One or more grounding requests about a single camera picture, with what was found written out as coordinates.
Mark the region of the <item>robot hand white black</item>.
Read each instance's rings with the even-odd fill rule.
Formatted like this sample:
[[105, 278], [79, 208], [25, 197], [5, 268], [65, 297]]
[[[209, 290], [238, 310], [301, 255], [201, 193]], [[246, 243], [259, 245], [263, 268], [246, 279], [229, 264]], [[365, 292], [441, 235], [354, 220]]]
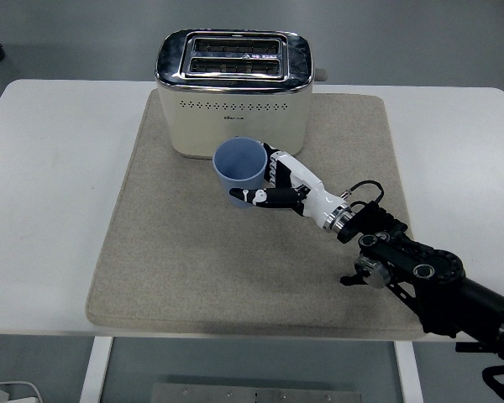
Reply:
[[354, 216], [348, 202], [327, 192], [323, 182], [286, 151], [263, 146], [268, 157], [264, 179], [270, 187], [232, 188], [229, 195], [256, 207], [292, 209], [312, 218], [323, 230], [339, 233]]

